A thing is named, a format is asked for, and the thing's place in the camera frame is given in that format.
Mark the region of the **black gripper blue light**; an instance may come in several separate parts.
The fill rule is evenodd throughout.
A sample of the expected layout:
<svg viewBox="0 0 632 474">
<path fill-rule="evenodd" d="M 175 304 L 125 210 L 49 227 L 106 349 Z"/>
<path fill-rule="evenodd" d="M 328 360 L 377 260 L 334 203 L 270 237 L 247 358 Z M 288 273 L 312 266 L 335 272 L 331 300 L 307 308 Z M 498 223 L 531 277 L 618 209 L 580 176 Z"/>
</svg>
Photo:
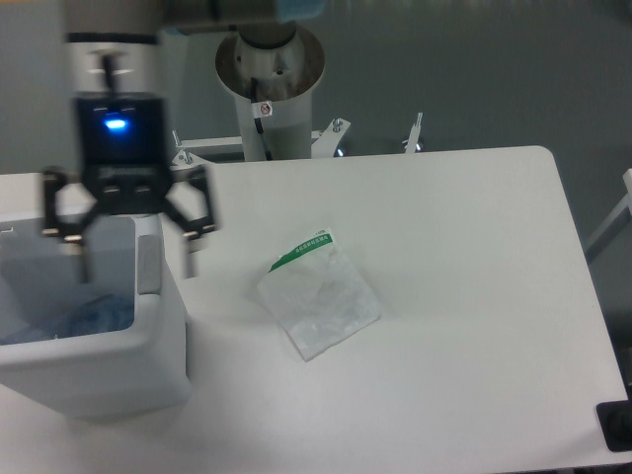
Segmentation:
<svg viewBox="0 0 632 474">
<path fill-rule="evenodd" d="M 79 262 L 79 280 L 91 279 L 87 231 L 101 213 L 158 214 L 178 228 L 184 278 L 198 273 L 197 257 L 220 228 L 211 173 L 204 165 L 172 171 L 167 164 L 164 101 L 127 76 L 120 51 L 92 51 L 73 100 L 82 159 L 81 183 L 96 201 L 75 220 L 58 212 L 57 195 L 75 182 L 58 167 L 41 172 L 43 237 L 58 239 Z"/>
</svg>

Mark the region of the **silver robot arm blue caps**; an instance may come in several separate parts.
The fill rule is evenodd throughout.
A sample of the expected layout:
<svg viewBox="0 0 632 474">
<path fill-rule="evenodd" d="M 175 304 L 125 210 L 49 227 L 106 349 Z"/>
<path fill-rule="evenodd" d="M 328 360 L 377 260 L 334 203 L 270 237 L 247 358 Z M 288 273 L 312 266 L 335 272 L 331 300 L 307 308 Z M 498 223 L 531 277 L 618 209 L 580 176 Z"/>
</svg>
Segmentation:
<svg viewBox="0 0 632 474">
<path fill-rule="evenodd" d="M 90 277 L 86 234 L 99 218 L 163 214 L 186 245 L 213 232 L 211 210 L 188 219 L 170 200 L 183 182 L 210 195 L 203 166 L 177 170 L 167 143 L 159 35 L 222 32 L 215 55 L 233 96 L 249 161 L 311 158 L 312 95 L 325 70 L 321 42 L 303 26 L 321 1 L 65 1 L 81 166 L 43 170 L 42 233 L 72 247 Z"/>
</svg>

